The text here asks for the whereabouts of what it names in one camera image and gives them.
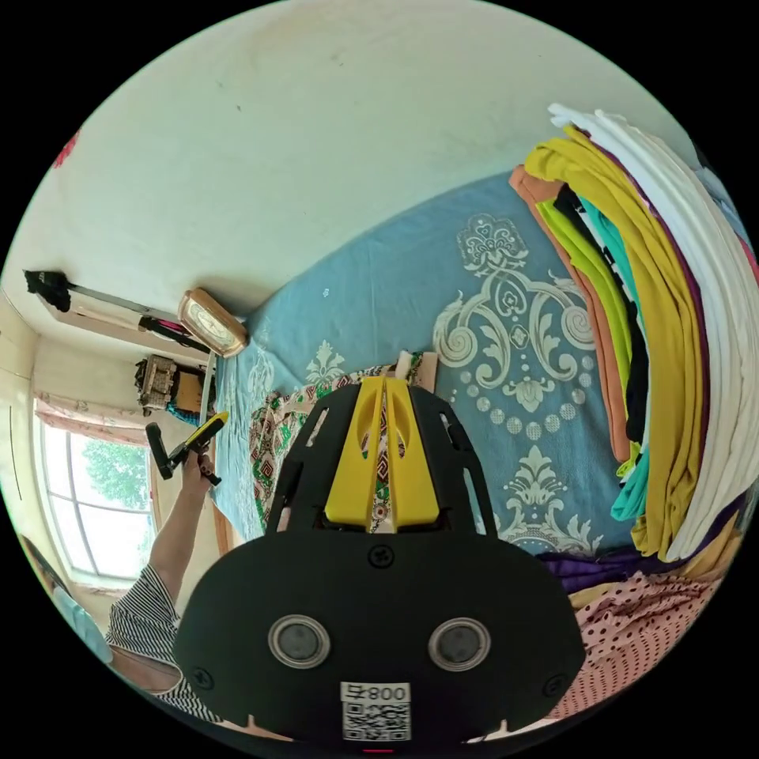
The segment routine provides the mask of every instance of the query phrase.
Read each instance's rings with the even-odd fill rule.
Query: wooden bed frame
[[[211,459],[215,460],[216,440],[211,443],[209,453]],[[219,511],[219,507],[213,502],[213,498],[209,496],[208,500],[213,505],[213,526],[216,529],[216,543],[219,547],[219,556],[224,556],[225,553],[229,553],[229,551],[242,545],[245,541],[232,526],[232,523]]]

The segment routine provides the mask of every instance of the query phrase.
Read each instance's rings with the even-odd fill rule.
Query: qr code
[[[411,740],[411,704],[342,705],[342,736],[346,741]]]

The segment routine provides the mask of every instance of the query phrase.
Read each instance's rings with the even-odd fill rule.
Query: hand
[[[214,474],[211,460],[205,453],[198,455],[190,451],[182,466],[182,492],[200,500],[205,499],[211,487],[210,480],[204,476],[206,474]]]

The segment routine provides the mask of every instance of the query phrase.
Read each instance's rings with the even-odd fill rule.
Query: white wall
[[[64,576],[43,518],[32,463],[30,383],[39,336],[0,293],[0,489],[8,516]]]
[[[49,338],[40,338],[36,347],[32,386],[35,391],[107,403],[122,409],[139,409],[138,391],[134,385],[136,371],[134,364],[129,361],[86,353],[58,344]],[[145,419],[145,423],[149,421],[155,421],[160,425],[168,450],[185,440],[192,430],[190,425],[162,411],[154,411]],[[157,499],[160,517],[166,519],[179,492],[181,474],[177,473],[167,481],[157,477],[156,483],[154,496]],[[195,584],[218,558],[213,509],[209,502],[206,503],[201,516],[198,539],[179,595],[177,607],[180,612]],[[108,596],[90,595],[85,602],[80,602],[99,624],[105,624],[112,601]]]
[[[40,184],[3,286],[41,334],[66,330],[22,268],[169,312],[197,285],[247,313],[353,236],[523,162],[558,134],[555,100],[621,113],[695,161],[645,88],[514,11],[271,3],[177,45],[97,108]]]

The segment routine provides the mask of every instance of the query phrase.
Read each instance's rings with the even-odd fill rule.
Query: bed
[[[343,246],[247,319],[250,345],[218,367],[222,483],[244,540],[253,508],[251,413],[291,392],[435,350],[436,393],[481,459],[499,535],[530,553],[631,544],[582,297],[503,173],[432,198]]]

